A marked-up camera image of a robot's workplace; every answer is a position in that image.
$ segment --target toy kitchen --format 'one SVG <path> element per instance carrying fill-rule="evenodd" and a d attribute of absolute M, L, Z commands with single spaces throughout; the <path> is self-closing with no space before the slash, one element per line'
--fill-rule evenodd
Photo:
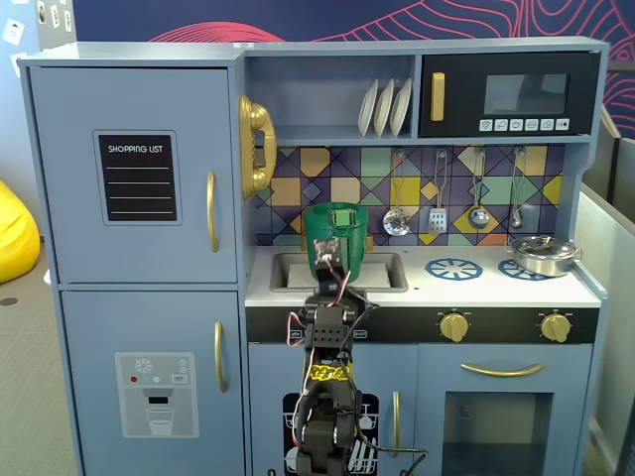
<path fill-rule="evenodd" d="M 20 60 L 85 476 L 578 476 L 608 45 Z"/>

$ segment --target silver pot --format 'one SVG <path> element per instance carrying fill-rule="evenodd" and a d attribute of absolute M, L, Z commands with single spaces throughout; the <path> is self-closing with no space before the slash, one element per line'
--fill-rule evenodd
<path fill-rule="evenodd" d="M 582 252 L 572 243 L 552 236 L 517 238 L 507 251 L 514 253 L 514 261 L 521 268 L 549 277 L 568 273 Z"/>

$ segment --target yellow tape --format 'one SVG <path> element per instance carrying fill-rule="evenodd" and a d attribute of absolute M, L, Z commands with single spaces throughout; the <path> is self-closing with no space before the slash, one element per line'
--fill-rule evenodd
<path fill-rule="evenodd" d="M 346 366 L 346 370 L 352 377 L 353 367 L 350 363 Z M 340 382 L 346 382 L 348 380 L 346 378 L 346 374 L 344 374 L 344 371 L 341 370 L 340 366 L 333 367 L 332 365 L 321 364 L 313 364 L 311 366 L 309 377 L 311 378 L 311 380 L 317 380 L 320 382 L 325 382 L 327 380 L 338 380 Z"/>

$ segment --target microwave control button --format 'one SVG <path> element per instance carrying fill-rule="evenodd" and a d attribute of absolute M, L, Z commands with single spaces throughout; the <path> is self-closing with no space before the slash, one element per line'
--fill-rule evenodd
<path fill-rule="evenodd" d="M 494 129 L 496 129 L 496 132 L 503 132 L 507 130 L 508 125 L 509 125 L 509 119 L 496 119 L 496 123 L 494 124 Z"/>
<path fill-rule="evenodd" d="M 446 314 L 441 319 L 441 334 L 453 342 L 460 342 L 467 333 L 469 324 L 467 319 L 458 312 Z"/>
<path fill-rule="evenodd" d="M 540 130 L 541 131 L 553 131 L 554 130 L 554 119 L 541 119 L 541 121 L 540 121 Z"/>
<path fill-rule="evenodd" d="M 556 119 L 556 130 L 557 131 L 568 131 L 569 130 L 569 119 Z"/>
<path fill-rule="evenodd" d="M 523 130 L 523 120 L 522 119 L 512 119 L 509 121 L 509 130 L 510 131 L 522 131 Z"/>
<path fill-rule="evenodd" d="M 540 121 L 538 119 L 525 119 L 526 131 L 537 131 Z"/>
<path fill-rule="evenodd" d="M 492 119 L 481 119 L 478 126 L 480 132 L 491 132 L 494 128 L 494 121 Z"/>

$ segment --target kitchen sink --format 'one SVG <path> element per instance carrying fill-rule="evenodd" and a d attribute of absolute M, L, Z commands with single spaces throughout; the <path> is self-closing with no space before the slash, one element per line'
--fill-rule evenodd
<path fill-rule="evenodd" d="M 312 293 L 318 282 L 312 276 L 306 253 L 280 253 L 274 257 L 269 289 L 280 293 Z M 364 256 L 359 278 L 352 284 L 370 293 L 403 293 L 408 290 L 401 258 L 396 253 Z"/>

